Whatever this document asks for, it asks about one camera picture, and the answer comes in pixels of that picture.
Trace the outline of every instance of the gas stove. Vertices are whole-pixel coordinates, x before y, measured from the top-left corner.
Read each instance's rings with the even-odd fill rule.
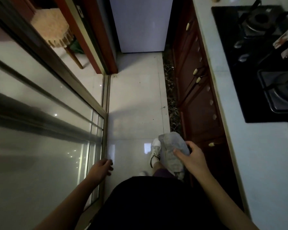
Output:
[[[212,7],[212,13],[245,121],[288,121],[288,58],[273,47],[288,30],[288,12],[256,0]]]

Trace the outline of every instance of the gray cloth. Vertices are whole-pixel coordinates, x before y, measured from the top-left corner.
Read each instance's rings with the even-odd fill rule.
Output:
[[[184,165],[174,155],[174,148],[179,149],[183,154],[190,155],[187,144],[177,132],[166,133],[159,135],[161,142],[161,154],[165,160],[165,167],[178,179],[184,178]]]

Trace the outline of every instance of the tile floor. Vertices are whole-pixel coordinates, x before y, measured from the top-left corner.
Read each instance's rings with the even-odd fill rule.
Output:
[[[111,76],[105,200],[120,182],[142,170],[151,174],[150,144],[170,132],[162,53],[119,54]]]
[[[96,101],[101,104],[103,75],[95,72],[86,55],[76,54],[76,57],[83,66],[83,69],[80,69],[72,58],[66,53],[64,48],[53,48],[53,50],[70,69],[70,71],[72,71],[72,73],[85,86],[90,94],[96,99]]]

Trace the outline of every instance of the white refrigerator door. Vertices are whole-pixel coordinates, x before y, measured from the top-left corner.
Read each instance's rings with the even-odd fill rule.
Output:
[[[173,0],[110,0],[123,53],[163,51]]]

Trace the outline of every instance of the countertop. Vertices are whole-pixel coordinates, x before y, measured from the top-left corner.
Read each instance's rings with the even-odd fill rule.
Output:
[[[211,12],[254,2],[193,0],[246,213],[261,230],[288,229],[288,123],[245,123]]]

